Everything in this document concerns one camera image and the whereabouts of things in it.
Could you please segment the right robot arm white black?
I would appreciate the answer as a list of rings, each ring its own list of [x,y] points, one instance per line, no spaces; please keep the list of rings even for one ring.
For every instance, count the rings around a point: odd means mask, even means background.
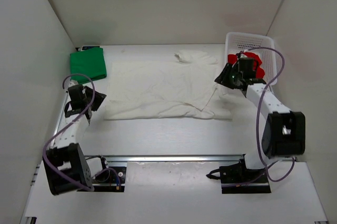
[[[236,175],[250,181],[257,169],[263,169],[282,158],[303,155],[305,152],[305,115],[294,112],[269,90],[263,79],[256,77],[257,60],[249,57],[226,63],[217,84],[240,90],[257,108],[256,122],[265,119],[263,132],[256,125],[257,149],[244,155],[244,164],[237,167]]]

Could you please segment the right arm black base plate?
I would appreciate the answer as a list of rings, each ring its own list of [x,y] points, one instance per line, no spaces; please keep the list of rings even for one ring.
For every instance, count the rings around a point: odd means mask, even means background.
[[[222,194],[265,194],[271,193],[264,169],[248,170],[241,163],[220,166],[206,175],[220,180]]]

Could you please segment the green t shirt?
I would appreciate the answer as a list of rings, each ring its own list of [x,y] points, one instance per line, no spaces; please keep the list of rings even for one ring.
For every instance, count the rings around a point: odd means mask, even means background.
[[[104,53],[101,47],[93,47],[89,50],[79,51],[70,54],[71,79],[79,84],[88,83],[88,78],[92,81],[101,80],[107,77]]]

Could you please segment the white t shirt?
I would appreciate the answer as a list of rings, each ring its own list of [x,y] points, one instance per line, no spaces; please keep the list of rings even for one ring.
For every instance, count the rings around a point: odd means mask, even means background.
[[[120,61],[111,66],[105,120],[189,117],[228,120],[215,83],[218,60],[207,52],[180,50],[172,61]]]

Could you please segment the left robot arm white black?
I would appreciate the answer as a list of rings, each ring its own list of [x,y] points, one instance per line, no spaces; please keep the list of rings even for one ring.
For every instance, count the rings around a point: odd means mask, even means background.
[[[53,195],[70,191],[92,189],[93,178],[104,182],[110,177],[110,168],[104,157],[98,155],[86,158],[80,147],[80,141],[89,127],[92,112],[97,111],[106,95],[96,92],[88,86],[71,83],[67,89],[70,101],[64,108],[65,124],[70,124],[93,101],[92,105],[68,129],[56,137],[46,150],[44,161],[48,185]]]

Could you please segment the red t shirt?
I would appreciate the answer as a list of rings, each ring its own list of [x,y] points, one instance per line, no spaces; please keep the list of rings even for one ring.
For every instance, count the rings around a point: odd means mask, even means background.
[[[260,57],[253,52],[244,52],[243,55],[245,55],[246,57],[249,58],[253,58],[254,59],[254,66],[253,68],[256,70],[256,77],[258,79],[262,79],[265,76],[265,71],[261,68],[262,65],[262,61],[260,59]],[[234,63],[237,61],[237,57],[235,54],[228,54],[227,55],[227,62],[234,65]]]

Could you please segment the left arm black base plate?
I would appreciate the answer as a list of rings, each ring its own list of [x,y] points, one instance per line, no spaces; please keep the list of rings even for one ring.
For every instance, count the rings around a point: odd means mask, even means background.
[[[109,170],[104,171],[93,180],[94,191],[117,193],[124,192],[127,175],[126,162],[109,162],[107,164],[107,167],[109,168]]]

